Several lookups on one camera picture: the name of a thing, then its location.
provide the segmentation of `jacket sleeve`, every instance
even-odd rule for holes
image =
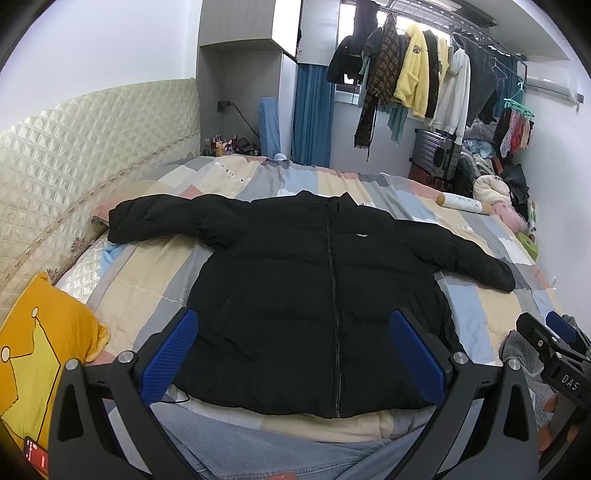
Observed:
[[[140,197],[109,212],[109,241],[126,244],[182,234],[223,249],[245,233],[250,211],[250,203],[221,195],[192,200],[171,195]]]
[[[397,220],[396,227],[406,247],[435,269],[465,275],[497,290],[515,289],[509,265],[487,255],[476,243],[433,223]]]

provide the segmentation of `bed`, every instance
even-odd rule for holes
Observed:
[[[520,313],[530,312],[541,322],[552,310],[562,314],[535,262],[498,217],[443,209],[435,202],[435,190],[387,174],[341,173],[240,155],[195,156],[198,117],[194,80],[167,80],[90,93],[0,135],[6,172],[0,180],[0,322],[31,277],[47,271],[108,326],[111,340],[98,362],[111,361],[127,349],[136,351],[184,305],[211,251],[180,236],[132,244],[100,276],[110,208],[154,193],[189,198],[218,193],[254,200],[302,190],[322,196],[349,192],[358,204],[395,218],[438,223],[505,258],[517,282],[511,294],[455,275],[437,275],[460,340],[475,362],[500,364],[499,347]],[[31,194],[23,196],[23,190]],[[261,292],[262,301],[266,294],[272,289]],[[177,401],[186,398],[175,387],[168,395]],[[263,416],[195,398],[174,407],[179,422],[197,414],[194,419],[265,434],[349,445],[401,437],[406,449],[433,412],[388,410],[331,420]]]
[[[193,198],[216,193],[241,200],[294,195],[301,190],[322,196],[349,192],[358,204],[388,211],[399,219],[433,222],[475,241],[488,254],[511,265],[517,289],[504,294],[453,274],[438,274],[456,329],[473,361],[500,365],[499,347],[515,328],[520,313],[540,321],[560,306],[539,269],[512,232],[496,216],[476,215],[437,205],[435,190],[387,174],[341,173],[266,158],[195,157],[156,167],[141,181],[118,190],[95,209],[95,219],[108,220],[120,201],[154,193]],[[195,239],[175,236],[130,244],[107,270],[87,305],[105,322],[111,340],[98,362],[110,362],[124,350],[137,351],[184,306],[189,291],[211,250]],[[264,296],[272,294],[261,292]],[[174,400],[187,398],[171,387]],[[423,425],[432,412],[388,410],[344,420],[306,415],[264,416],[240,408],[208,405],[191,398],[183,407],[226,423],[289,434],[321,442],[365,442],[394,439]]]

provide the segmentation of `patchwork bedsheet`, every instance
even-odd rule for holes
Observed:
[[[386,210],[398,219],[438,223],[456,235],[476,242],[485,252],[511,265],[516,290],[501,293],[453,274],[438,273],[449,299],[456,330],[474,362],[501,362],[498,350],[515,329],[522,312],[541,322],[548,312],[562,314],[554,291],[513,233],[496,216],[477,215],[437,205],[437,191],[409,179],[387,174],[341,173],[289,161],[270,161],[232,155],[197,157],[156,168],[130,192],[119,192],[116,202],[153,193],[193,198],[217,193],[241,200],[295,195],[302,190],[322,196],[349,192],[358,204]],[[98,216],[114,205],[104,205]],[[107,324],[111,341],[99,357],[111,361],[118,353],[137,351],[184,306],[189,291],[211,250],[183,236],[155,239],[126,247],[92,293],[88,305]],[[273,288],[261,292],[261,301]],[[184,393],[169,390],[174,399]],[[382,411],[352,419],[319,419],[307,415],[263,416],[241,408],[211,406],[192,398],[189,410],[227,423],[280,432],[324,442],[364,442],[404,435],[425,424],[432,413]]]

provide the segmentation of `jacket collar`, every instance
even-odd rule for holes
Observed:
[[[310,208],[316,205],[328,205],[338,210],[357,207],[357,203],[355,203],[355,200],[351,198],[348,192],[345,192],[340,197],[321,197],[307,190],[302,190],[296,197]]]

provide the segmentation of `screw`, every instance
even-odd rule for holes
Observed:
[[[521,368],[519,360],[516,360],[515,358],[510,358],[507,364],[509,365],[509,368],[511,368],[512,370],[517,371]]]
[[[468,363],[468,356],[464,352],[456,352],[452,358],[459,365],[466,365]]]
[[[117,360],[119,360],[119,362],[121,362],[122,364],[128,364],[133,359],[134,359],[134,353],[130,350],[126,350],[125,352],[121,352],[117,357]]]
[[[70,358],[66,362],[66,370],[75,370],[76,367],[78,367],[78,360],[76,360],[75,358]]]

